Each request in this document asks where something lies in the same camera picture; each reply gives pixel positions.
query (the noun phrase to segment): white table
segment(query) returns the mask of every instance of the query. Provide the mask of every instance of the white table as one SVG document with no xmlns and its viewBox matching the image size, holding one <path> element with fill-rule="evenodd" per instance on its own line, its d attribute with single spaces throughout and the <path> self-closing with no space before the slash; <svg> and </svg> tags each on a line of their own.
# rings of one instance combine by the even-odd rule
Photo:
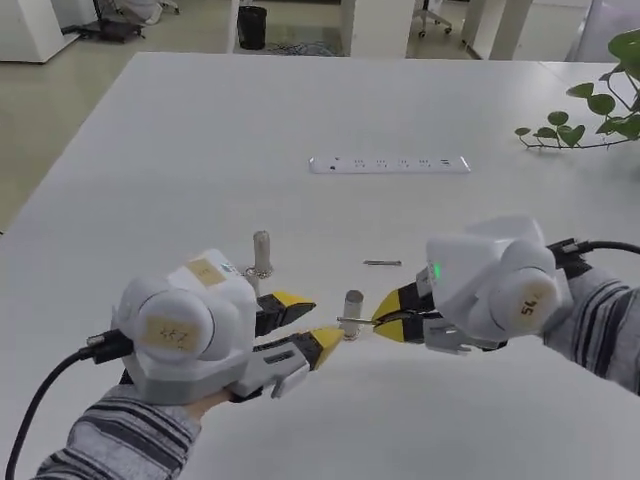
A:
<svg viewBox="0 0 640 480">
<path fill-rule="evenodd" d="M 538 63 L 138 54 L 0 241 L 2 457 L 37 385 L 108 328 L 131 277 L 213 246 L 249 263 L 255 230 L 272 237 L 263 291 L 318 302 L 293 330 L 331 323 L 350 288 L 371 314 L 422 268 L 430 234 L 474 219 L 530 212 L 550 241 L 640 243 L 637 174 L 621 173 L 637 172 L 637 147 L 540 155 L 512 136 L 577 105 L 565 87 Z M 435 152 L 466 156 L 473 173 L 332 178 L 306 166 Z M 594 261 L 640 280 L 639 259 Z M 55 384 L 17 478 L 120 371 L 85 364 Z M 639 412 L 535 339 L 458 358 L 364 335 L 287 398 L 212 411 L 182 478 L 632 478 Z"/>
</svg>

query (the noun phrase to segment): metal peg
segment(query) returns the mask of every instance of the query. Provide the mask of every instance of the metal peg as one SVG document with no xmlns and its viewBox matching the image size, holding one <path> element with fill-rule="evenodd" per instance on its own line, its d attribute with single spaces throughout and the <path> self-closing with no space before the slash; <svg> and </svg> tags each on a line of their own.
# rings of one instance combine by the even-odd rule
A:
<svg viewBox="0 0 640 480">
<path fill-rule="evenodd" d="M 271 266 L 271 240 L 268 232 L 261 230 L 253 234 L 253 253 L 255 261 L 253 267 L 249 267 L 245 272 L 246 275 L 255 275 L 260 279 L 269 278 L 273 267 Z"/>
<path fill-rule="evenodd" d="M 362 303 L 364 295 L 359 290 L 349 290 L 344 298 L 343 317 L 360 318 L 362 313 Z M 344 339 L 347 341 L 355 340 L 360 335 L 362 327 L 353 322 L 340 322 L 340 328 L 344 330 Z"/>
<path fill-rule="evenodd" d="M 253 291 L 256 292 L 256 298 L 258 298 L 260 296 L 260 279 L 258 276 L 252 273 L 245 275 L 244 278 L 246 278 L 249 285 L 253 287 Z"/>
<path fill-rule="evenodd" d="M 402 262 L 400 260 L 365 260 L 365 265 L 371 266 L 389 266 L 389 267 L 401 267 Z"/>
<path fill-rule="evenodd" d="M 338 317 L 339 323 L 354 323 L 356 325 L 375 325 L 371 320 L 364 318 Z"/>
</svg>

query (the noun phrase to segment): power outlet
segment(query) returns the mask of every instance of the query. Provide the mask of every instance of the power outlet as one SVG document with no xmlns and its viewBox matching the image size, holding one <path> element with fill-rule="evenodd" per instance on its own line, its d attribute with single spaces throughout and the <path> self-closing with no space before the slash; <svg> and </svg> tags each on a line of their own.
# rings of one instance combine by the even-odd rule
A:
<svg viewBox="0 0 640 480">
<path fill-rule="evenodd" d="M 463 157 L 362 159 L 353 157 L 314 157 L 312 173 L 469 173 Z"/>
</svg>

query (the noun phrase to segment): gray striped sweater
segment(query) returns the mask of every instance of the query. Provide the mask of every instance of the gray striped sweater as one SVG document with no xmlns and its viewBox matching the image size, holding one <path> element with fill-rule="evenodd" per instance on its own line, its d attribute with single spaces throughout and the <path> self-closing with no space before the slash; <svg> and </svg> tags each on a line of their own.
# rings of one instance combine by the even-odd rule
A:
<svg viewBox="0 0 640 480">
<path fill-rule="evenodd" d="M 582 262 L 566 271 L 575 308 L 544 332 L 545 345 L 639 393 L 640 289 Z M 183 408 L 147 405 L 132 385 L 119 385 L 80 417 L 34 480 L 175 479 L 199 430 Z"/>
</svg>

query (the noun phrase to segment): trash bin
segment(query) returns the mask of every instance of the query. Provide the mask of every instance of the trash bin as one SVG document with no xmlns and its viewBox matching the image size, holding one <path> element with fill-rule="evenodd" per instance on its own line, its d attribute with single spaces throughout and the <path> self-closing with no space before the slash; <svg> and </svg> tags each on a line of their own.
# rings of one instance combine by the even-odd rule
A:
<svg viewBox="0 0 640 480">
<path fill-rule="evenodd" d="M 245 6 L 238 10 L 238 39 L 245 50 L 262 50 L 267 36 L 267 9 Z"/>
</svg>

